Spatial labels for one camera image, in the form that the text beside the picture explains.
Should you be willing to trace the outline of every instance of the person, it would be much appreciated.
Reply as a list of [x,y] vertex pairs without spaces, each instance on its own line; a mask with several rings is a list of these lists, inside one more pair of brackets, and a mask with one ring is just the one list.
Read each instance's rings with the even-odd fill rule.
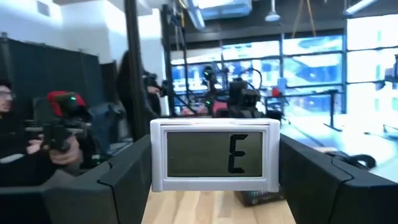
[[[118,72],[118,77],[116,79],[116,89],[119,95],[119,99],[123,104],[124,109],[126,110],[126,119],[127,122],[129,123],[128,127],[130,135],[132,137],[132,140],[135,142],[139,140],[139,136],[136,129],[134,128],[134,110],[136,108],[136,105],[134,105],[133,103],[131,88],[132,86],[130,79],[129,52],[126,51],[123,55],[120,69]],[[146,119],[148,120],[148,127],[149,127],[149,121],[152,119],[156,119],[159,116],[153,111],[152,107],[150,106],[148,100],[148,94],[149,93],[157,94],[159,92],[159,89],[153,86],[145,86],[143,91],[141,92],[144,97],[144,107],[147,112],[145,116]]]
[[11,82],[0,80],[0,187],[41,185],[58,169],[78,169],[82,153],[76,137],[66,140],[67,152],[42,146],[43,136],[28,139],[13,103]]

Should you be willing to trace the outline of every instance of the black curtain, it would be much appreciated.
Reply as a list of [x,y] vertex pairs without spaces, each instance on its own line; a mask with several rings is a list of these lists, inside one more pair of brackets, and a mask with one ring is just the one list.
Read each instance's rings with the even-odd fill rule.
[[[105,99],[108,102],[119,104],[118,93],[116,91],[116,77],[118,76],[118,66],[116,61],[101,64],[103,90]],[[119,122],[115,122],[109,127],[110,143],[119,141]]]
[[106,102],[103,90],[103,78],[98,57],[89,54],[81,54],[81,65],[90,98],[91,106],[98,106]]
[[33,97],[45,96],[51,90],[45,48],[15,40],[8,43],[15,109],[22,119],[32,119]]
[[117,103],[116,77],[118,76],[118,68],[116,62],[101,64],[101,72],[106,101]]
[[[5,47],[9,58],[5,58]],[[94,55],[8,39],[0,45],[0,78],[7,77],[21,119],[33,118],[35,97],[54,90],[74,91],[88,106],[105,102],[101,67]]]
[[51,90],[74,91],[90,105],[91,98],[86,87],[81,53],[63,49],[45,49],[48,79]]
[[8,71],[6,65],[6,59],[4,58],[5,49],[3,44],[0,43],[0,78],[8,79]]

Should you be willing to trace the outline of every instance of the table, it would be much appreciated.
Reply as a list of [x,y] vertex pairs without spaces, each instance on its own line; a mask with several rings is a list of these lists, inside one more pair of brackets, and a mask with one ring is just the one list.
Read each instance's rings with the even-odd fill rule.
[[232,191],[170,191],[149,192],[142,224],[295,224],[295,221],[286,201],[243,207]]

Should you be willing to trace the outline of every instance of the glasses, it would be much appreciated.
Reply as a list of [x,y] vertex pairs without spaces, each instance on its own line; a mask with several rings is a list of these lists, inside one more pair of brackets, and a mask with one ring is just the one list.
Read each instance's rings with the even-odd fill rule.
[[15,98],[15,94],[6,91],[0,91],[0,98],[6,100],[12,100]]

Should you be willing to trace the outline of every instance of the lcd screen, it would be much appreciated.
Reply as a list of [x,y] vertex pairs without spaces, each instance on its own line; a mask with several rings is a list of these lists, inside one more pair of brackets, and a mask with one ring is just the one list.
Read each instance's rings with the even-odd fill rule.
[[167,132],[168,177],[261,177],[263,132]]

